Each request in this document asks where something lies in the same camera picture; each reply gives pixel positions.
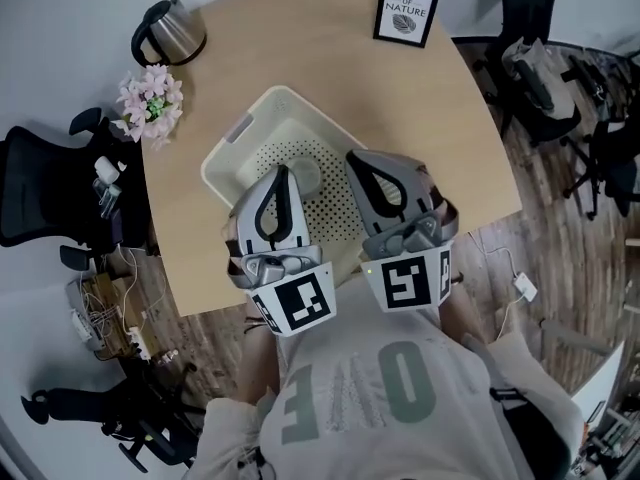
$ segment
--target white cord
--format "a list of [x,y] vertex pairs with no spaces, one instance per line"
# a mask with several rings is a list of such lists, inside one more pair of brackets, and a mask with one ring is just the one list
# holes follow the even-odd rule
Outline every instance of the white cord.
[[497,249],[493,249],[492,251],[486,251],[484,247],[480,246],[480,244],[476,240],[476,237],[473,236],[473,233],[471,233],[471,231],[469,231],[469,236],[471,237],[471,240],[473,240],[473,243],[476,244],[476,247],[478,248],[478,250],[482,254],[484,254],[485,258],[490,254],[494,254],[496,252],[507,251],[507,254],[509,255],[509,263],[511,264],[511,272],[513,272],[513,278],[515,279],[516,277],[518,277],[518,272],[516,272],[516,267],[515,267],[515,264],[513,263],[513,256],[511,254],[511,251],[507,247],[498,247]]
[[132,267],[135,268],[135,271],[133,274],[133,283],[131,283],[131,286],[127,288],[127,291],[124,292],[124,297],[122,297],[122,329],[125,332],[127,332],[127,326],[124,320],[124,317],[127,313],[127,295],[129,295],[131,288],[133,288],[136,285],[136,282],[138,281],[138,262],[136,261],[135,255],[131,251],[129,251],[129,254],[131,254],[131,259],[133,259],[133,264],[125,260],[124,254],[122,254],[122,248],[120,247],[120,244],[118,244],[118,252],[120,253],[120,257],[122,258],[122,261],[124,261],[127,265],[131,265]]
[[504,310],[504,320],[502,320],[502,327],[500,327],[500,333],[498,333],[498,337],[496,338],[496,340],[499,340],[500,336],[502,336],[502,333],[504,332],[504,326],[507,324],[507,318],[509,318],[509,308],[520,302],[522,299],[524,299],[524,293],[520,295],[520,297],[516,300],[512,300],[511,302],[509,302],[509,304],[507,304],[507,309]]

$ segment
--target white wall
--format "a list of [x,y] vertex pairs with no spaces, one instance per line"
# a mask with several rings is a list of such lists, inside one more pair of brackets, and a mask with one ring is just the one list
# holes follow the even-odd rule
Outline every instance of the white wall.
[[[78,145],[64,130],[80,110],[113,101],[118,81],[135,67],[131,34],[156,1],[0,0],[0,137],[25,125],[49,140]],[[183,0],[190,8],[209,1]],[[440,0],[438,14],[453,36],[497,35],[499,1]],[[639,47],[639,11],[640,0],[557,0],[552,38],[624,53]],[[210,38],[208,47],[215,48],[215,30]],[[6,427],[50,480],[133,478],[135,469],[99,429],[55,422],[37,427],[18,405],[19,395],[43,387],[43,378],[52,386],[116,380],[78,345],[70,327],[63,287],[75,273],[59,263],[61,243],[48,238],[0,249],[0,432]],[[153,476],[175,474],[158,468]]]

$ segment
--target person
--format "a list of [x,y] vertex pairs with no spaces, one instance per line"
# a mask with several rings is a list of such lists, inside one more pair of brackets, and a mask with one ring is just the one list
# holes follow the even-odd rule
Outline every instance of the person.
[[[452,284],[438,322],[423,311],[383,313],[356,275],[336,290],[336,317],[286,339],[248,303],[237,392],[209,402],[186,479],[522,478],[487,364],[462,345],[485,342],[479,318],[464,282]],[[522,335],[486,350],[512,385],[537,395],[573,459],[580,411]]]

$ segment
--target power adapter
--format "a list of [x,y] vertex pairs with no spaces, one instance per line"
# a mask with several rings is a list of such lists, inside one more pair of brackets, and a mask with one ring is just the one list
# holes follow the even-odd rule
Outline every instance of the power adapter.
[[516,290],[529,302],[535,299],[538,294],[538,289],[524,272],[520,272],[518,277],[513,280],[513,286],[515,286]]

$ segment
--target wooden floor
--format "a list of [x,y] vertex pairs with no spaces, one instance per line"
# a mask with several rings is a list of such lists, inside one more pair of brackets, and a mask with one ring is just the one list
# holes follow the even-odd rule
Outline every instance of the wooden floor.
[[[471,65],[485,47],[465,44],[459,49]],[[604,73],[611,72],[618,62],[612,56],[566,47],[550,47],[550,51],[565,69],[569,54],[588,57]],[[474,73],[474,76],[483,92],[493,88],[486,73]],[[578,84],[569,85],[583,116],[579,128],[572,133],[578,139],[593,131],[597,114]],[[621,97],[622,91],[615,82],[611,82],[610,88],[616,98]],[[492,113],[499,123],[500,112],[492,109]],[[526,132],[515,120],[506,133],[504,145],[523,210],[476,231],[476,238],[486,250],[508,247],[516,270],[525,272],[538,287],[538,296],[531,304],[518,304],[521,312],[534,320],[559,320],[609,345],[624,339],[627,341],[625,361],[628,361],[638,345],[640,315],[623,311],[622,304],[625,285],[640,268],[640,249],[625,250],[624,239],[640,237],[640,205],[632,208],[625,220],[613,202],[602,196],[599,215],[590,222],[584,215],[591,205],[587,185],[576,197],[565,200],[562,196],[562,190],[572,184],[575,176],[575,159],[568,150],[557,142],[532,149]],[[162,260],[145,257],[138,251],[135,254],[140,264],[140,282],[150,305],[163,292]],[[485,332],[495,337],[501,324],[497,315],[502,313],[498,310],[517,298],[511,285],[509,258],[505,252],[485,258],[468,235],[458,238],[457,256]],[[640,305],[640,291],[635,288],[628,298]],[[161,344],[167,350],[179,351],[172,366],[177,369],[187,361],[198,366],[198,372],[187,386],[195,402],[204,405],[212,397],[233,392],[242,339],[240,308],[180,318],[168,287],[165,297],[150,313],[151,325]],[[543,366],[569,392],[577,389],[600,361],[592,353],[567,348],[559,342],[550,343],[547,351]]]

